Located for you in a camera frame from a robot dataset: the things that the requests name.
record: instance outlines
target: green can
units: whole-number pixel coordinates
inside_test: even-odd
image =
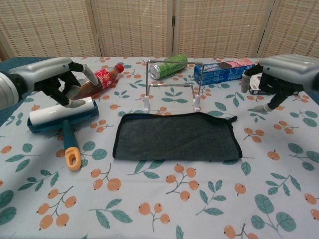
[[[187,62],[187,57],[184,54],[179,54],[176,56],[169,57],[164,61],[179,61]],[[187,64],[178,64],[178,63],[160,63],[152,64],[150,66],[151,77],[155,80],[159,80],[163,77],[169,76],[176,71],[182,70],[187,66]]]

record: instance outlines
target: bottle label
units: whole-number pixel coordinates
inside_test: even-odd
[[[113,83],[113,77],[106,69],[95,72],[95,76],[101,82],[103,89],[108,88]]]

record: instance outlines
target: soda bottle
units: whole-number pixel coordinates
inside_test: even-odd
[[[117,64],[114,68],[102,69],[95,72],[95,76],[99,80],[99,84],[94,86],[90,81],[86,81],[81,87],[74,100],[92,96],[100,91],[108,88],[116,79],[117,75],[124,71],[122,64]]]

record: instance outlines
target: lint roller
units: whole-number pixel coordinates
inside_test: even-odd
[[[32,133],[62,129],[66,163],[74,171],[81,167],[81,154],[74,136],[73,126],[99,115],[97,104],[91,97],[80,100],[85,101],[85,103],[76,108],[57,105],[32,111],[29,113],[27,121],[27,126]]]

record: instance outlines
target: hinge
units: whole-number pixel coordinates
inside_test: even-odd
[[[175,15],[173,15],[171,17],[171,26],[175,26],[175,20],[176,20],[176,17],[175,17]]]

